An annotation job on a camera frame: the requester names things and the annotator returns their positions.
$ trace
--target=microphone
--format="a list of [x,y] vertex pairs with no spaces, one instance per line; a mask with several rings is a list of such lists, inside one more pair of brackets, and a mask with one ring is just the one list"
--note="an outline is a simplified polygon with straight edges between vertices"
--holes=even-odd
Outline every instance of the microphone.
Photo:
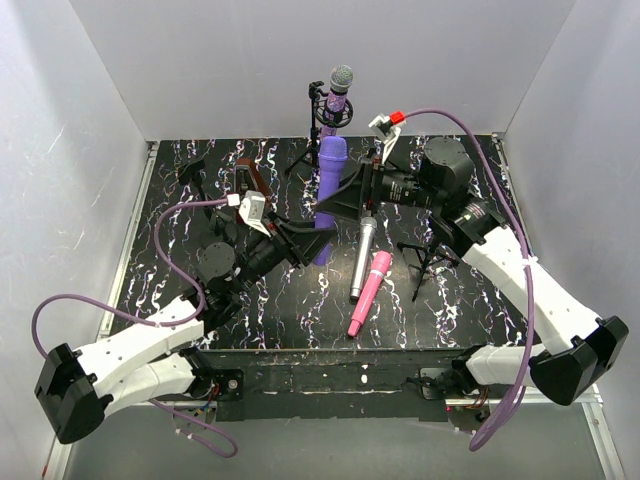
[[349,331],[347,335],[355,337],[360,330],[360,327],[364,325],[369,314],[369,309],[373,303],[373,299],[378,293],[380,283],[382,279],[389,271],[389,265],[391,265],[391,254],[389,252],[378,252],[371,262],[371,272],[369,272],[369,278],[362,291],[362,296],[358,300],[358,305],[351,316],[351,325],[349,325]]
[[[318,164],[320,166],[320,185],[318,186],[318,202],[333,194],[340,186],[342,169],[347,163],[347,141],[342,137],[327,137],[320,144]],[[316,213],[316,228],[333,227],[333,215]],[[313,263],[325,265],[329,258],[330,245],[327,244]]]
[[369,252],[373,244],[373,238],[376,236],[376,228],[378,222],[373,217],[364,217],[360,220],[360,245],[358,247],[358,256],[353,266],[353,276],[351,277],[351,289],[349,290],[349,300],[352,304],[356,304],[360,298],[362,287],[364,286],[365,274],[369,264]]
[[[338,123],[342,120],[342,112],[347,101],[347,90],[349,90],[351,82],[353,82],[353,72],[347,65],[340,65],[331,72],[331,89],[322,112],[322,118],[327,122]],[[336,131],[335,127],[323,125],[320,131],[320,141],[325,137],[335,135]]]

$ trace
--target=white enclosure panel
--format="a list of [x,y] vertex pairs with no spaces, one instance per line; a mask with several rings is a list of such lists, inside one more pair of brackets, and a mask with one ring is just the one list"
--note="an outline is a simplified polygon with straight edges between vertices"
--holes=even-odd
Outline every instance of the white enclosure panel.
[[[344,135],[432,106],[504,131],[575,0],[71,0],[147,140],[306,136],[307,85],[353,68]],[[404,133],[457,131],[439,117]]]
[[[40,478],[53,432],[29,324],[60,292],[106,300],[146,144],[67,0],[0,0],[0,478]],[[101,312],[45,309],[45,348],[95,339]]]
[[578,0],[507,132],[540,263],[631,330],[598,385],[627,478],[640,478],[640,4]]

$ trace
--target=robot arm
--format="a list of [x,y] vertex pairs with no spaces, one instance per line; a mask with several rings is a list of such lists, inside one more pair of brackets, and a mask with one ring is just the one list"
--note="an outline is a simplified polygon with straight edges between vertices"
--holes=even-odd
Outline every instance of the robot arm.
[[[462,260],[489,278],[526,315],[523,260],[513,231],[498,227],[484,240],[474,244]],[[534,346],[525,385],[536,386],[560,405],[569,405],[613,366],[629,330],[618,317],[602,319],[578,302],[536,259],[530,260],[530,266],[535,329],[542,343]],[[523,351],[524,347],[484,346],[469,356],[465,366],[476,385],[510,385]]]
[[[360,169],[319,202],[325,211],[357,221],[364,211],[375,214],[380,202],[430,210],[434,237],[467,264],[482,272],[513,305],[527,314],[523,259],[514,232],[489,204],[469,191],[473,163],[462,144],[433,138],[424,146],[416,172],[387,168],[389,154],[404,117],[380,115],[370,127],[382,144]],[[618,317],[602,319],[588,309],[538,264],[528,260],[535,292],[535,330],[542,343],[533,347],[524,385],[536,386],[549,399],[569,405],[613,366],[628,335]],[[515,382],[524,347],[476,346],[452,362],[436,379],[444,389],[471,392],[480,385]]]
[[226,233],[206,248],[197,268],[206,308],[198,318],[160,327],[196,311],[199,299],[190,289],[147,318],[156,327],[136,324],[76,350],[63,344],[49,352],[35,394],[61,443],[75,442],[106,416],[161,395],[201,398],[215,385],[217,400],[239,399],[240,370],[214,369],[197,349],[180,347],[233,318],[241,308],[240,294],[282,260],[294,267],[311,263],[336,232],[273,212],[263,215],[264,207],[265,199],[257,192],[247,192],[240,204],[239,215],[250,227],[246,248],[230,244],[225,226],[220,230]]

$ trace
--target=floor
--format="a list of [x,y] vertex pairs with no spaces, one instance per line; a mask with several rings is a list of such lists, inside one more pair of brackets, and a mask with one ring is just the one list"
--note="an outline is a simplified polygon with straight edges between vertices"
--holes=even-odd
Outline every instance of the floor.
[[[392,156],[394,162],[417,168],[426,138],[402,137]],[[478,138],[504,193],[512,201],[496,146],[490,136]],[[471,188],[491,198],[500,211],[479,158],[467,138],[462,137],[461,141],[476,163],[477,176]],[[369,137],[351,137],[347,142],[350,161],[345,175],[374,145]],[[301,138],[161,142],[119,308],[147,316],[185,287],[169,274],[168,267],[158,262],[151,242],[152,227],[164,209],[195,199],[190,187],[178,184],[178,166],[188,158],[206,154],[204,188],[217,198],[231,188],[235,161],[252,158],[271,187],[277,212],[291,219],[312,219],[318,183],[312,169],[299,165],[289,178],[283,174],[305,148],[306,139]],[[434,278],[422,286],[417,301],[411,302],[415,279],[409,275],[406,260],[415,258],[407,253],[405,260],[394,246],[398,241],[424,244],[431,235],[427,215],[415,208],[382,208],[378,223],[384,228],[378,228],[375,249],[392,252],[391,275],[383,283],[368,323],[357,339],[347,338],[346,330],[353,311],[348,291],[359,228],[339,221],[339,234],[326,266],[295,270],[283,262],[244,296],[244,308],[234,321],[197,343],[203,349],[429,349],[521,343],[525,330],[522,316],[490,282],[466,265],[455,270],[438,267]],[[206,228],[202,212],[185,210],[174,215],[162,230],[162,243],[172,259],[191,273],[202,254],[200,237]],[[126,326],[125,321],[116,320],[112,334]]]
[[[66,480],[604,479],[582,405],[522,405],[479,452],[447,423],[415,419],[251,420],[220,425],[230,460],[176,435],[171,417],[136,406],[73,446]],[[226,445],[206,435],[221,448]]]

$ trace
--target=black table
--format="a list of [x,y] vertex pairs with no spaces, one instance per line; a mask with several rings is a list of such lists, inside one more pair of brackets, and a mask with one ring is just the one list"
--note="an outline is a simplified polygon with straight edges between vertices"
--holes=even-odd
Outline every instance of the black table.
[[[421,148],[428,137],[402,137],[393,152],[395,163],[417,168]],[[485,154],[511,201],[506,176],[490,136],[480,136]],[[493,192],[479,158],[465,137],[462,143],[476,164],[472,188],[490,198],[498,211]],[[345,175],[374,145],[373,138],[347,138],[350,161]],[[180,294],[187,286],[158,261],[151,232],[160,213],[178,202],[196,199],[196,192],[177,181],[177,168],[194,156],[205,155],[204,189],[214,198],[229,192],[233,165],[238,158],[254,159],[273,191],[278,214],[300,220],[312,219],[318,179],[305,165],[297,166],[289,178],[282,173],[304,151],[303,138],[240,140],[163,141],[145,199],[118,307],[148,316]],[[526,328],[522,316],[501,297],[478,271],[460,265],[440,266],[436,275],[420,289],[416,302],[411,294],[416,279],[407,262],[416,263],[412,253],[403,257],[398,241],[425,243],[431,236],[428,212],[385,205],[378,216],[374,251],[393,254],[391,275],[382,284],[367,324],[356,340],[346,331],[353,306],[348,293],[355,259],[359,226],[338,221],[329,263],[296,270],[283,262],[246,295],[237,318],[197,344],[203,349],[432,349],[464,348],[478,343],[521,344]],[[202,211],[175,214],[162,229],[161,241],[171,258],[193,274],[202,255],[200,235],[207,229]],[[128,323],[116,319],[112,334]]]

